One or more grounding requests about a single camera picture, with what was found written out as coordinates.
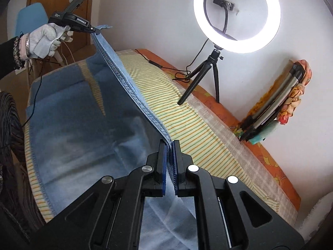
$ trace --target blue chair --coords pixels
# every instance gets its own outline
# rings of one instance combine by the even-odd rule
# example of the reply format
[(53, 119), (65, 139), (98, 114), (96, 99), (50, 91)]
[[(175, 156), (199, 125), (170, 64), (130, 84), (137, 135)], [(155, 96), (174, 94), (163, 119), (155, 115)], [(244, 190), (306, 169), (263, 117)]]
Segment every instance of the blue chair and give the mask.
[(34, 3), (19, 11), (16, 19), (15, 36), (19, 36), (22, 33), (31, 33), (38, 27), (47, 24), (49, 18), (46, 15), (46, 11), (41, 3)]

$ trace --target gloved hand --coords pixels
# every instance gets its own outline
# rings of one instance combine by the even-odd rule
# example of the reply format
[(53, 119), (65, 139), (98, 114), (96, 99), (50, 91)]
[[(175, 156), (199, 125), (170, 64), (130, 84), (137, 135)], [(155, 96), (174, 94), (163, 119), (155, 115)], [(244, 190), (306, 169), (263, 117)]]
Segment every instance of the gloved hand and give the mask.
[[(45, 42), (43, 42), (43, 43), (45, 44), (45, 46), (47, 46), (47, 48), (49, 48), (48, 55), (54, 56), (55, 50), (57, 49), (57, 47), (60, 46), (62, 41), (66, 41), (66, 42), (73, 41), (73, 39), (71, 38), (71, 36), (73, 35), (73, 31), (69, 31), (70, 30), (69, 26), (65, 27), (64, 32), (59, 37), (59, 31), (61, 31), (63, 29), (64, 28), (62, 28), (54, 23), (44, 24), (40, 28), (37, 28), (35, 31), (31, 32), (29, 35), (28, 34), (23, 35), (21, 37), (22, 42), (20, 42), (21, 60), (27, 60), (30, 57), (35, 57), (35, 58), (37, 57), (35, 55), (34, 50), (35, 50), (37, 44), (42, 39), (44, 40), (44, 38), (43, 38), (44, 36), (46, 37), (47, 40), (44, 40)], [(29, 51), (28, 52), (26, 52), (26, 42), (27, 41), (29, 41)]]

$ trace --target white fluffy fabric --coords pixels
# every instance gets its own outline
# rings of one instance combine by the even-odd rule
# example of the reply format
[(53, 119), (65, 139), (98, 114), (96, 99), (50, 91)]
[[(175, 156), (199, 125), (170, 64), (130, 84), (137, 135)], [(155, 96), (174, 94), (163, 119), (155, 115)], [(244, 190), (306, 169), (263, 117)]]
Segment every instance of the white fluffy fabric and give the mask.
[(305, 241), (310, 240), (317, 233), (332, 208), (333, 192), (319, 199), (299, 228), (298, 232), (303, 236)]

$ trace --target ring light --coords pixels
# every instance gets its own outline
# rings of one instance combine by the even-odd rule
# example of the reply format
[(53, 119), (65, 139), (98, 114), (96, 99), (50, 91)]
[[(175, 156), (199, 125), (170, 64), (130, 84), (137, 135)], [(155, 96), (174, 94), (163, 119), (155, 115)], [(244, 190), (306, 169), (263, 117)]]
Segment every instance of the ring light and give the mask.
[(279, 0), (266, 0), (268, 16), (264, 28), (254, 37), (234, 41), (219, 34), (209, 24), (205, 14), (205, 0), (194, 0), (194, 14), (204, 34), (217, 46), (236, 53), (251, 53), (265, 47), (276, 35), (281, 21)]

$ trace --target white glove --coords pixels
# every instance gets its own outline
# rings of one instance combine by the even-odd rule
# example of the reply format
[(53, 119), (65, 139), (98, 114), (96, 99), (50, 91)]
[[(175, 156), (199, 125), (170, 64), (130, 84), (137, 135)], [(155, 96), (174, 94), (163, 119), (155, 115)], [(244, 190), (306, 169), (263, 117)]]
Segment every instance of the white glove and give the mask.
[(71, 38), (71, 36), (73, 35), (73, 31), (69, 30), (69, 26), (63, 28), (53, 23), (44, 24), (40, 28), (37, 28), (35, 31), (31, 32), (29, 36), (30, 54), (35, 54), (35, 48), (39, 44), (39, 46), (49, 48), (48, 55), (54, 56), (55, 50), (57, 49), (57, 47), (60, 46), (61, 41), (73, 41), (73, 39)]

